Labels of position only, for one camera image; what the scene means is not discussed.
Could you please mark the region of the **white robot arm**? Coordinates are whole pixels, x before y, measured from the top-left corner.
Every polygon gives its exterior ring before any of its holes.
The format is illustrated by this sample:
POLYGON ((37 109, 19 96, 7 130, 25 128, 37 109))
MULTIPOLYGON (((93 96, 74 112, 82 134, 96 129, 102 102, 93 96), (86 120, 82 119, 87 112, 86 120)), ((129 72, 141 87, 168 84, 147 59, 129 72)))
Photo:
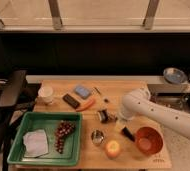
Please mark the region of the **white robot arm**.
POLYGON ((144 115, 190 140, 190 113, 156 104, 150 98, 148 88, 133 89, 123 95, 118 118, 130 121, 144 115))

